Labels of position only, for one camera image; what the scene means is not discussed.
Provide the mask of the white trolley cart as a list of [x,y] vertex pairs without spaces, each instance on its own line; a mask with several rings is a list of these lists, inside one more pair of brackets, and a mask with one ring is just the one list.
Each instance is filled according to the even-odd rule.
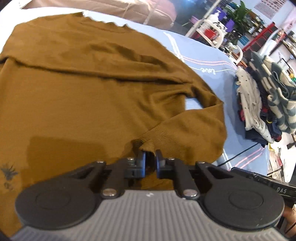
[[199,27],[194,30],[192,38],[200,40],[209,46],[220,49],[224,52],[235,65],[239,65],[243,58],[243,51],[238,46],[231,42],[230,35],[235,33],[234,31],[234,21],[227,21],[226,25],[221,23],[219,20],[216,22],[210,21],[210,18],[206,20],[198,20],[196,17],[192,16],[187,23],[183,26],[191,23],[198,24],[201,22]]

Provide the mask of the brown knit sweater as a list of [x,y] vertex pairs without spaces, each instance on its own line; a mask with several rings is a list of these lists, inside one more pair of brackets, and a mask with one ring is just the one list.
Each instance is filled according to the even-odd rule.
[[82,13],[15,26],[1,52],[1,230],[26,187],[140,151],[216,161],[223,102],[155,39]]

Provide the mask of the green potted plant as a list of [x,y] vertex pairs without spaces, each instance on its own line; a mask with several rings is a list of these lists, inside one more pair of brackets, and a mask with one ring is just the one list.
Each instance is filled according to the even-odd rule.
[[247,18],[250,9],[246,8],[245,3],[240,1],[239,4],[229,3],[225,7],[226,16],[234,22],[234,30],[244,35],[249,28],[249,20]]

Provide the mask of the white pump bottle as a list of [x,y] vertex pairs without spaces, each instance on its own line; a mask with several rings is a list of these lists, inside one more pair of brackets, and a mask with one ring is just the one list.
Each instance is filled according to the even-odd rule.
[[220,15],[220,11],[219,10],[215,10],[215,12],[213,14],[211,14],[210,16],[208,16],[208,18],[206,18],[206,28],[210,28],[211,24],[219,24],[219,15]]

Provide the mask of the beige massage bed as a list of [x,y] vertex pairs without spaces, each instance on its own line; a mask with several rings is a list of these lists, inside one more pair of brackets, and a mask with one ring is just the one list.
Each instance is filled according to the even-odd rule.
[[175,6],[171,1],[30,1],[24,8],[41,7],[85,9],[158,28],[170,28],[177,17]]

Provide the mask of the blue striped bed sheet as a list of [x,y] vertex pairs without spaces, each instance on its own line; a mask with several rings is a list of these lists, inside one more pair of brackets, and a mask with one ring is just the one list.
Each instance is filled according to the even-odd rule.
[[268,150],[245,138],[244,123],[239,119],[235,87],[236,65],[218,49],[163,31],[165,46],[210,86],[224,103],[227,139],[222,156],[215,162],[224,169],[237,167],[267,174]]

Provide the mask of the pile of folded clothes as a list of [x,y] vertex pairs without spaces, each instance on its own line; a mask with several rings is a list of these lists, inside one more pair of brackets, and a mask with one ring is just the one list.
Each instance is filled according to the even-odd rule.
[[238,114],[245,137],[262,147],[295,133],[295,78],[269,56],[251,53],[236,71]]

